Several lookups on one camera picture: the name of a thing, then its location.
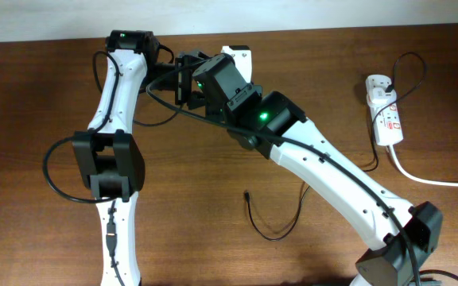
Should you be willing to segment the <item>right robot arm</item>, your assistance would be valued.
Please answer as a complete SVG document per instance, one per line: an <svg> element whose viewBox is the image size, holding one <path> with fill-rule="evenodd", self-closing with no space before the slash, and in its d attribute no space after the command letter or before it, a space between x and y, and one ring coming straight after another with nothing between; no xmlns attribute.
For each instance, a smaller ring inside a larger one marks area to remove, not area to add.
<svg viewBox="0 0 458 286"><path fill-rule="evenodd" d="M354 285L407 285L436 249L443 215L432 203L414 206L372 180L282 93L262 95L225 54L193 73L207 102L220 108L230 136L243 148L289 170L330 203L368 249Z"/></svg>

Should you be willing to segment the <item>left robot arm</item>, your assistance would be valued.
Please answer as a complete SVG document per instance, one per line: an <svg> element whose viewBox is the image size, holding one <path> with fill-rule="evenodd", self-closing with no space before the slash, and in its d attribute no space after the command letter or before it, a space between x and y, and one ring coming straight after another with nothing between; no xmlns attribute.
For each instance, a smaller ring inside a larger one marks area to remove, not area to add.
<svg viewBox="0 0 458 286"><path fill-rule="evenodd" d="M102 231L103 285L139 285L135 211L146 165L133 138L134 112L142 84L185 64L207 59L195 51L167 64L151 31L114 30L105 40L107 79L87 134L72 142L81 179L94 198Z"/></svg>

